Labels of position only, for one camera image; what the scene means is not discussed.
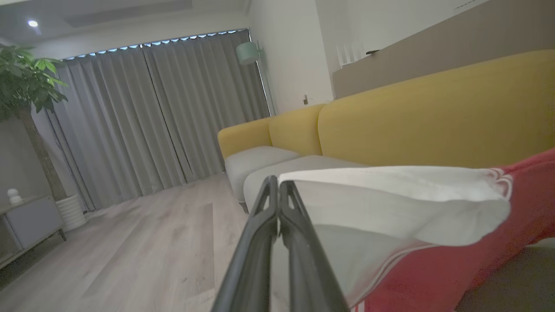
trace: sofa backrest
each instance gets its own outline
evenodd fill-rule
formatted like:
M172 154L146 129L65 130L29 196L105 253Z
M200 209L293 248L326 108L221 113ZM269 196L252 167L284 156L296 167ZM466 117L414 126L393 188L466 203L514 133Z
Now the sofa backrest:
M324 156L367 165L509 165L555 146L555 50L334 101L318 134Z
M317 123L322 107L324 104L272 117L269 123L272 146L292 150L303 156L321 155Z

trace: sofa armrest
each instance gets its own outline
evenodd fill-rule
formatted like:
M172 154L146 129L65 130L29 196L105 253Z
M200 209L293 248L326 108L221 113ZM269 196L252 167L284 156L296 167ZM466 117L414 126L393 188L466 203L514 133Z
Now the sofa armrest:
M268 130L270 119L271 117L259 119L220 130L218 142L224 159L242 150L272 146Z

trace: mint green lamp shade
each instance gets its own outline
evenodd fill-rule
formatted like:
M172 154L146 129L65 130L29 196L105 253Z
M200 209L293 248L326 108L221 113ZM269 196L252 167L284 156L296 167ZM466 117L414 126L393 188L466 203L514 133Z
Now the mint green lamp shade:
M252 42L245 42L237 46L237 59L241 65L252 64L260 59L258 48Z

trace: cabinet leg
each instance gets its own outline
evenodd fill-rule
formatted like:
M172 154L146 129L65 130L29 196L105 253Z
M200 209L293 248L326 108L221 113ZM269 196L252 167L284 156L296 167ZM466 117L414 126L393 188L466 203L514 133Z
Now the cabinet leg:
M64 231L63 231L62 229L59 229L59 230L58 230L58 233L60 234L60 236L62 237L62 239L63 239L64 241L67 240L67 239L65 238L65 234L64 234Z

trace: ceiling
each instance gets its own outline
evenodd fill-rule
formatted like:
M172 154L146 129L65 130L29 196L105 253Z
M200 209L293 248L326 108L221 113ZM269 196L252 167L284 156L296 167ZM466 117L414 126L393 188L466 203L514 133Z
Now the ceiling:
M33 44L98 28L123 26L161 13L237 11L248 0L29 0L0 6L0 37ZM29 20L37 21L37 28Z

